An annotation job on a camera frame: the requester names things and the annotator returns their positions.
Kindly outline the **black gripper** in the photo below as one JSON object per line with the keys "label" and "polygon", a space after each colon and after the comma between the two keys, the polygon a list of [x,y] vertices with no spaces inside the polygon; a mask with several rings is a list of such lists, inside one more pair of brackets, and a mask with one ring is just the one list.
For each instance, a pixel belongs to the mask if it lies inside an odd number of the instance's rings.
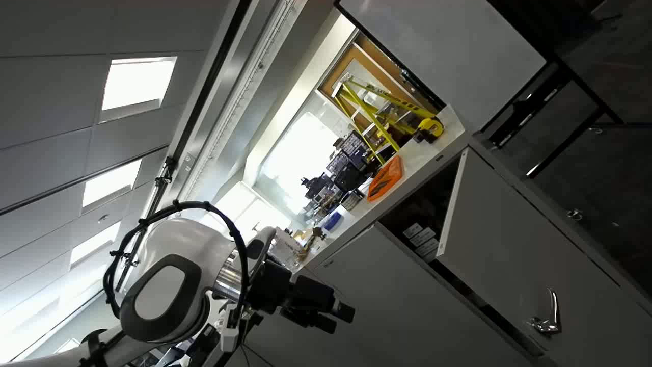
{"label": "black gripper", "polygon": [[331,286],[305,274],[282,286],[275,294],[275,308],[298,325],[317,328],[326,334],[334,334],[340,321],[350,324],[356,313]]}

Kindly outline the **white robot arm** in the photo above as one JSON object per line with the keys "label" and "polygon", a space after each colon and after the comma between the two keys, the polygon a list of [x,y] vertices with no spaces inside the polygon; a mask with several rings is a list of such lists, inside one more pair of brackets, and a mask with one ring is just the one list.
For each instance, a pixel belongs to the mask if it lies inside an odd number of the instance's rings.
{"label": "white robot arm", "polygon": [[333,288],[293,272],[275,252],[293,238],[273,226],[251,240],[186,218],[147,228],[142,263],[116,297],[119,324],[73,349],[5,367],[226,367],[268,313],[334,333],[355,308]]}

